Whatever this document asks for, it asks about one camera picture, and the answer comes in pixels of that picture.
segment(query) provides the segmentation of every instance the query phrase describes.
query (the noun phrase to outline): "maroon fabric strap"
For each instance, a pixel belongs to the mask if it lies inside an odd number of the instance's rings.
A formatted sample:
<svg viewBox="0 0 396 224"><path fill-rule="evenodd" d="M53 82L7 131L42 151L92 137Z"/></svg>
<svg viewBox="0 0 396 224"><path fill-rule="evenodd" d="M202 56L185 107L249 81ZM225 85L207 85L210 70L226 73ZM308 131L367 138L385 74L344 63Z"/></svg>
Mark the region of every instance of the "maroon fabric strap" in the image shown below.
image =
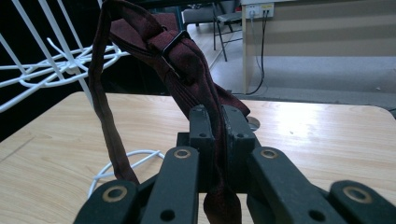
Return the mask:
<svg viewBox="0 0 396 224"><path fill-rule="evenodd" d="M121 0L108 0L102 5L89 76L93 106L102 123L109 157L117 179L139 184L130 168L101 84L103 56L110 38L121 49L155 69L186 117L192 107L205 106L216 142L213 183L205 197L204 209L211 223L241 223L239 199L225 178L226 138L221 105L235 106L245 116L249 110L213 83L205 56L192 40L182 36L169 47L178 35L171 29L176 27L174 20L169 21L169 16L165 15L153 16L142 7Z"/></svg>

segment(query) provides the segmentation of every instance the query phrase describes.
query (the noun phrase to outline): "white cable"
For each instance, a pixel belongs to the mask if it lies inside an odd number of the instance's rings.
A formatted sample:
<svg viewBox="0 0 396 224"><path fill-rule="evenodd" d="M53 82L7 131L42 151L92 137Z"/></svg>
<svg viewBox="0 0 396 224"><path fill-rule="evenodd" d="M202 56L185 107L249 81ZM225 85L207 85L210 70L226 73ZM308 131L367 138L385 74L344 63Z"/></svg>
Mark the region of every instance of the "white cable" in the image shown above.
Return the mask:
<svg viewBox="0 0 396 224"><path fill-rule="evenodd" d="M140 164L142 164L143 162L145 162L145 161L147 161L147 160L149 160L149 159L151 159L151 158L153 158L153 157L155 157L155 156L158 156L158 157L160 157L161 159L164 158L164 155L161 153L160 150L150 150L150 149L140 149L140 150L135 150L135 151L132 151L132 152L128 152L128 153L126 154L126 156L127 156L127 157L130 157L130 156L137 155L137 154L150 154L150 155L148 155L147 157L143 158L142 160L140 160L140 161L138 161L138 162L132 164L132 165L131 165L131 168L133 168L133 169L136 168L137 166L139 166ZM105 167L102 168L101 171L99 171L99 173L98 173L96 176L93 177L93 180L92 180L92 182L91 182L90 189L89 189L89 191L88 191L88 198L91 197L93 191L94 191L95 188L96 188L96 185L97 185L98 181L99 181L101 178L114 175L114 173L107 173L107 174L105 174L105 172L106 172L108 169L110 169L111 166L112 166L112 164L111 164L111 162L109 162Z"/></svg>

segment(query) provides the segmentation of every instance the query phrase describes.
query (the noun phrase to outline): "buckle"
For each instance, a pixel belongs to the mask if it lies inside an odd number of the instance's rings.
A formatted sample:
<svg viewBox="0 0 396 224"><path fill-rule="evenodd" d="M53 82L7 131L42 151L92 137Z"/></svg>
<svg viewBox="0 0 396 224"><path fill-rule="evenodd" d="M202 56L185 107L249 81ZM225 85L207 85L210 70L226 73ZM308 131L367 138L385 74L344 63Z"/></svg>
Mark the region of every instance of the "buckle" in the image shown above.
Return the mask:
<svg viewBox="0 0 396 224"><path fill-rule="evenodd" d="M169 65L169 67L176 73L177 77L180 79L184 79L185 76L181 76L180 74L182 73L177 69L177 67L170 61L169 59L169 52L171 49L180 41L181 38L188 38L191 39L189 33L185 30L179 32L173 39L172 41L163 49L162 52L162 57L163 60Z"/></svg>

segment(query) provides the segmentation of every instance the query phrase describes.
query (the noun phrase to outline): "power outlet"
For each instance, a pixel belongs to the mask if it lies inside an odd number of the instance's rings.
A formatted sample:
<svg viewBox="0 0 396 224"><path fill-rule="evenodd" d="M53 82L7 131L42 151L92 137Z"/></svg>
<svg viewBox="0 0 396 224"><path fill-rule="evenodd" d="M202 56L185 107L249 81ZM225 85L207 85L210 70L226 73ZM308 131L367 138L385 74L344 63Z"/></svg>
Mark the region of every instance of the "power outlet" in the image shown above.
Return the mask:
<svg viewBox="0 0 396 224"><path fill-rule="evenodd" d="M274 17L274 3L246 5L245 9L247 19L250 19L251 16L253 16L254 19L262 18L264 11L267 11L267 18Z"/></svg>

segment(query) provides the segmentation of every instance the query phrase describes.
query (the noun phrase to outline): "table surface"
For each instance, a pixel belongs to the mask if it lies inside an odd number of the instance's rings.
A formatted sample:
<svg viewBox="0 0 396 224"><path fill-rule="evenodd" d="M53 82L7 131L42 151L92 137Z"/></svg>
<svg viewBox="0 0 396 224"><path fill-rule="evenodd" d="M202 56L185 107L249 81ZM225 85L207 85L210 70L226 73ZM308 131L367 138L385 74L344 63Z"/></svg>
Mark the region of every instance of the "table surface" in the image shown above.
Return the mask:
<svg viewBox="0 0 396 224"><path fill-rule="evenodd" d="M107 97L128 151L165 153L175 146L178 132L189 130L171 97ZM334 181L355 180L396 204L396 121L387 110L244 102L261 123L255 132L261 144L285 152L313 184L328 190ZM87 199L92 177L107 163L101 126L85 95L68 96L0 144L0 222L72 222ZM135 171L144 181L160 166L161 159L153 159ZM246 197L240 198L243 223L249 223ZM202 207L199 222L207 222Z"/></svg>

